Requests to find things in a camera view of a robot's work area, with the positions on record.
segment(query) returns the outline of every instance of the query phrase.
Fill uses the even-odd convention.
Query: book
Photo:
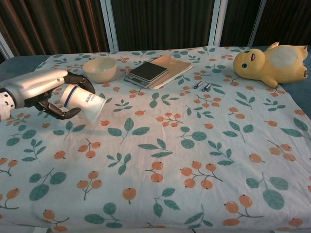
[[[164,67],[169,71],[165,76],[157,80],[149,87],[152,90],[159,89],[160,87],[174,80],[179,75],[182,75],[183,73],[193,68],[193,65],[190,62],[182,62],[167,55],[161,56],[151,61],[151,63]]]

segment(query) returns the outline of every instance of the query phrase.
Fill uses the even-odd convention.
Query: brown curtain
[[[206,46],[214,0],[111,0],[119,50]]]
[[[247,46],[261,0],[229,0],[220,46]]]
[[[311,0],[267,0],[254,46],[311,45]]]
[[[109,51],[99,0],[0,0],[14,56]]]

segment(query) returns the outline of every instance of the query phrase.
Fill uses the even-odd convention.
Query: pikachu plush
[[[241,77],[260,80],[269,87],[307,78],[303,60],[308,56],[307,46],[273,43],[265,52],[250,49],[240,52],[233,62],[234,71]]]

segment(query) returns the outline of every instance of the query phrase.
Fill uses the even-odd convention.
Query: robotic hand
[[[72,118],[81,111],[81,108],[63,112],[48,102],[52,91],[64,83],[77,84],[82,89],[95,94],[95,89],[87,78],[62,69],[34,71],[1,82],[0,121],[8,119],[10,111],[15,108],[32,106],[56,119]]]

